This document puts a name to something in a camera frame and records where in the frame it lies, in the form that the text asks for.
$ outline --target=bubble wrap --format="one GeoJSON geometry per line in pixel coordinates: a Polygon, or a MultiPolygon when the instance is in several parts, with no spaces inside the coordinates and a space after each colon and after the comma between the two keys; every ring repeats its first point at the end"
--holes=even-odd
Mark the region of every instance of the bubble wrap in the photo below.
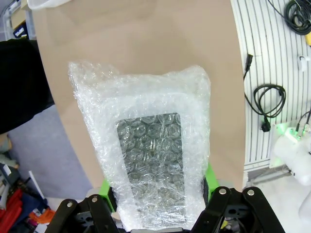
{"type": "Polygon", "coordinates": [[[121,75],[83,61],[69,78],[125,229],[191,229],[205,208],[206,72],[121,75]]]}

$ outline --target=slatted white wall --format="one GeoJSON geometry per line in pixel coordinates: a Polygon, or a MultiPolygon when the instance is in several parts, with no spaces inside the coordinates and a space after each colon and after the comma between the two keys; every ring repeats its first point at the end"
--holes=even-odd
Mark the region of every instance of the slatted white wall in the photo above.
{"type": "MultiPolygon", "coordinates": [[[[284,12],[288,0],[271,0],[284,12]]],[[[311,106],[311,62],[305,72],[298,71],[298,56],[311,56],[311,48],[304,36],[290,31],[284,20],[266,0],[231,0],[236,21],[242,64],[247,54],[253,63],[244,81],[245,93],[252,99],[254,89],[264,83],[274,83],[285,88],[287,100],[282,113],[271,120],[279,124],[299,118],[311,106]]],[[[264,106],[269,109],[278,101],[276,91],[264,96],[264,106]]],[[[270,160],[271,133],[260,130],[263,117],[246,104],[245,170],[265,167],[270,160]]]]}

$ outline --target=beige cardboard sheet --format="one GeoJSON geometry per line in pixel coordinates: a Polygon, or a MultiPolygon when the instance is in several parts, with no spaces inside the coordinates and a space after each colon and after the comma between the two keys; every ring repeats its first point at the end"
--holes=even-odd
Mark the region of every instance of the beige cardboard sheet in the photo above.
{"type": "Polygon", "coordinates": [[[52,95],[93,186],[103,174],[68,79],[68,61],[109,63],[123,73],[202,66],[211,80],[210,161],[242,187],[245,110],[241,54],[229,0],[72,0],[34,12],[52,95]]]}

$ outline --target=black cable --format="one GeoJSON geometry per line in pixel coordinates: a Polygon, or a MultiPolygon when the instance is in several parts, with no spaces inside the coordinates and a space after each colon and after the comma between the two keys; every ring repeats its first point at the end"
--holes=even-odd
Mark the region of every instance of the black cable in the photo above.
{"type": "Polygon", "coordinates": [[[306,124],[309,124],[310,116],[311,116],[311,109],[310,109],[310,111],[309,111],[309,114],[308,114],[308,118],[307,118],[307,122],[306,122],[306,124]]]}
{"type": "Polygon", "coordinates": [[[299,131],[299,126],[300,126],[300,121],[302,120],[302,118],[306,115],[306,114],[311,114],[311,110],[310,111],[307,111],[304,115],[302,115],[301,117],[300,117],[300,119],[299,119],[299,121],[298,121],[298,124],[297,124],[297,126],[296,126],[296,132],[298,132],[299,131]]]}
{"type": "MultiPolygon", "coordinates": [[[[249,68],[250,68],[250,65],[251,65],[251,62],[252,62],[252,55],[248,55],[247,56],[247,62],[246,62],[246,68],[245,68],[245,73],[244,73],[244,76],[243,76],[243,80],[245,80],[245,77],[249,71],[249,68]]],[[[258,108],[258,110],[256,110],[254,108],[254,106],[251,104],[251,102],[249,101],[247,95],[244,93],[244,96],[245,96],[245,99],[247,101],[247,103],[249,104],[249,106],[252,108],[252,110],[257,113],[258,115],[260,116],[263,116],[264,117],[264,123],[262,124],[261,126],[261,129],[264,131],[264,132],[268,132],[271,128],[270,126],[270,123],[268,121],[268,118],[275,118],[277,117],[283,110],[283,107],[285,105],[285,101],[286,101],[286,91],[285,89],[282,87],[282,86],[279,86],[279,85],[276,85],[276,84],[263,84],[263,85],[260,85],[258,86],[254,92],[253,92],[253,96],[254,96],[254,102],[255,102],[255,105],[256,107],[258,108]],[[270,111],[265,111],[261,105],[261,100],[262,100],[262,97],[270,90],[276,90],[278,91],[279,95],[281,96],[281,99],[280,101],[278,102],[278,104],[272,108],[270,111]]]]}
{"type": "Polygon", "coordinates": [[[282,15],[270,0],[267,1],[296,34],[307,35],[311,32],[311,2],[308,0],[292,0],[285,6],[284,15],[282,15]]]}

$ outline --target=gray floor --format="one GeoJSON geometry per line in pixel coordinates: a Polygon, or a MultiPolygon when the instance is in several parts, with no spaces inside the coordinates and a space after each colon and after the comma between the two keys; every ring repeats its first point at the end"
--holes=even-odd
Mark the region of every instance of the gray floor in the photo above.
{"type": "Polygon", "coordinates": [[[31,170],[46,197],[84,199],[92,188],[55,105],[10,131],[9,137],[10,154],[20,163],[22,178],[27,179],[31,170]]]}

